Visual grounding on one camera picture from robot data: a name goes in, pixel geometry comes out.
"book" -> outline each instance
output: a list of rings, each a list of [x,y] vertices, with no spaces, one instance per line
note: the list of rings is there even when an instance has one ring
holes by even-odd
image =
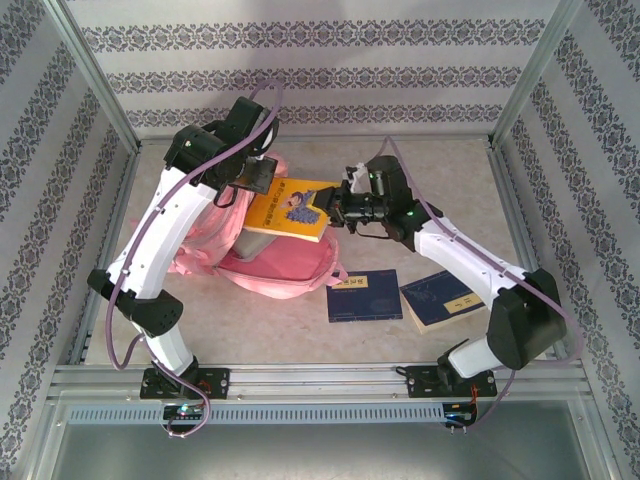
[[[319,242],[329,224],[329,216],[313,206],[313,199],[318,190],[338,186],[335,182],[274,178],[269,193],[253,199],[244,228],[250,232]]]
[[[347,279],[327,287],[329,322],[362,322],[402,318],[395,270],[349,272]]]
[[[448,271],[400,287],[421,334],[484,308],[480,297]]]

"white wall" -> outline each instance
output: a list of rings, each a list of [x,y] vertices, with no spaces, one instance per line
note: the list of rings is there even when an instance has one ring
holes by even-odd
[[[622,469],[640,477],[640,2],[585,2],[503,148]]]
[[[76,0],[141,138],[264,77],[285,134],[489,133],[558,0]],[[271,98],[262,97],[265,102]]]
[[[128,154],[36,1],[0,6],[0,478],[22,466]]]

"pink backpack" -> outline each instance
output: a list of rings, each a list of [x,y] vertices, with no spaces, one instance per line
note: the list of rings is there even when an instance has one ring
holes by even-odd
[[[284,159],[275,154],[270,157],[278,160],[276,175],[287,176]],[[230,197],[230,190],[223,192],[220,203]],[[251,192],[239,190],[229,208],[208,205],[182,242],[169,271],[222,275],[247,290],[279,299],[297,297],[322,285],[335,285],[347,277],[338,261],[340,249],[331,229],[318,243],[277,237],[252,260],[240,258],[232,247],[252,199]]]

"enclosure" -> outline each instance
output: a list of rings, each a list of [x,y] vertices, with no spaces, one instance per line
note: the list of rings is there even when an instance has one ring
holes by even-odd
[[[639,477],[638,10],[637,0],[4,2],[2,477]],[[265,78],[284,85],[271,151],[290,176],[340,181],[392,135],[420,191],[461,231],[554,276],[584,334],[581,360],[528,365],[491,419],[451,435],[443,412],[469,398],[411,398],[395,368],[482,336],[486,310],[420,335],[404,303],[401,320],[336,324],[324,286],[276,300],[220,276],[168,274],[187,346],[230,377],[199,440],[166,438],[163,407],[175,401],[140,399],[143,348],[112,369],[106,301],[86,280],[131,238],[175,133],[224,117]],[[269,107],[274,91],[257,100]],[[398,243],[334,230],[347,271],[394,269],[402,286],[443,270]],[[136,330],[117,314],[113,331],[122,356]],[[545,357],[566,358],[572,340]],[[500,391],[509,372],[495,378]]]

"yellow book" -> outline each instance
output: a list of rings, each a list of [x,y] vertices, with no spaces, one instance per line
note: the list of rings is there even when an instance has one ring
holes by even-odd
[[[313,206],[318,190],[339,187],[335,182],[295,178],[274,178],[267,195],[256,195],[249,207],[244,228],[319,242],[329,216]]]

